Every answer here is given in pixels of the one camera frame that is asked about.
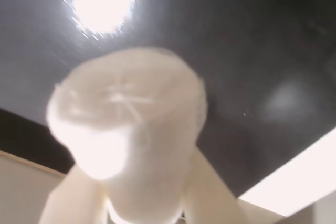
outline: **white object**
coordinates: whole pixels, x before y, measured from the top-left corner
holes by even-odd
[[[132,224],[177,221],[205,117],[199,77],[173,53],[154,48],[85,62],[47,108],[52,134],[104,186],[112,215]]]
[[[39,224],[104,224],[105,202],[99,184],[75,165],[50,193]]]

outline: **dark ceiling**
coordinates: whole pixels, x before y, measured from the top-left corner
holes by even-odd
[[[336,0],[136,0],[113,35],[80,31],[63,0],[0,0],[0,148],[66,172],[49,135],[55,83],[93,57],[160,46],[204,77],[199,146],[236,196],[336,125]]]

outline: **cylindrical object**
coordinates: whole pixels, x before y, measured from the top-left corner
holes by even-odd
[[[167,50],[137,48],[88,61],[55,89],[53,135],[106,188],[132,224],[174,223],[206,117],[202,81]]]

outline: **bright light panel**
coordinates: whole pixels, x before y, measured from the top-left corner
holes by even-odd
[[[240,196],[291,216],[336,190],[336,128]]]
[[[131,13],[134,0],[73,0],[78,27],[93,33],[112,33]]]

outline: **white wall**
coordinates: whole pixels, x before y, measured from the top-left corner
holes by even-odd
[[[49,192],[61,180],[0,152],[0,223],[37,224]]]

